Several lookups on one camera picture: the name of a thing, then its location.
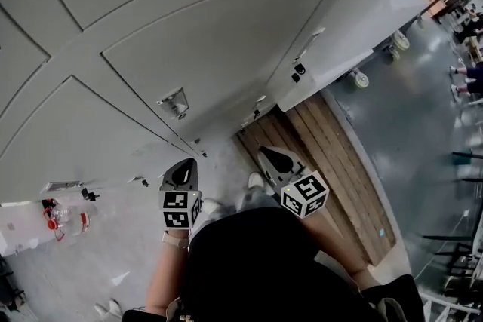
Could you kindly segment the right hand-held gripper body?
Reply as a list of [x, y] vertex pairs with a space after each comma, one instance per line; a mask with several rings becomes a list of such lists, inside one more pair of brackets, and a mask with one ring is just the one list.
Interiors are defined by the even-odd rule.
[[261, 146], [257, 158], [285, 209], [303, 219], [325, 206], [330, 193], [328, 184], [298, 154], [279, 147]]

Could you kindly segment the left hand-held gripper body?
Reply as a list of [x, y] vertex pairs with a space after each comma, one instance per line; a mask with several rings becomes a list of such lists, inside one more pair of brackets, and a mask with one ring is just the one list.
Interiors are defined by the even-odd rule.
[[194, 158], [177, 162], [163, 176], [159, 208], [167, 230], [191, 230], [202, 210], [198, 164]]

